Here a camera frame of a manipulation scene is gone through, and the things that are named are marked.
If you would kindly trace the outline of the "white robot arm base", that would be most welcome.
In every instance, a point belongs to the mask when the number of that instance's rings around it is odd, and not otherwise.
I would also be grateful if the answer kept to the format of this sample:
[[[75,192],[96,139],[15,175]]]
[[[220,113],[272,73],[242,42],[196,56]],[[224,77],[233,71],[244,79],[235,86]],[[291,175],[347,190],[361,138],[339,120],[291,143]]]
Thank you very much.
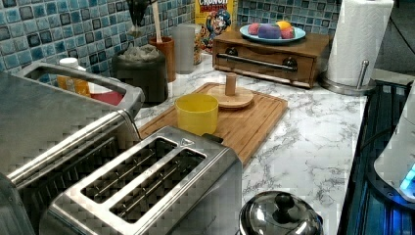
[[[404,200],[413,203],[415,165],[415,93],[411,85],[399,122],[382,154],[374,161],[380,178]]]

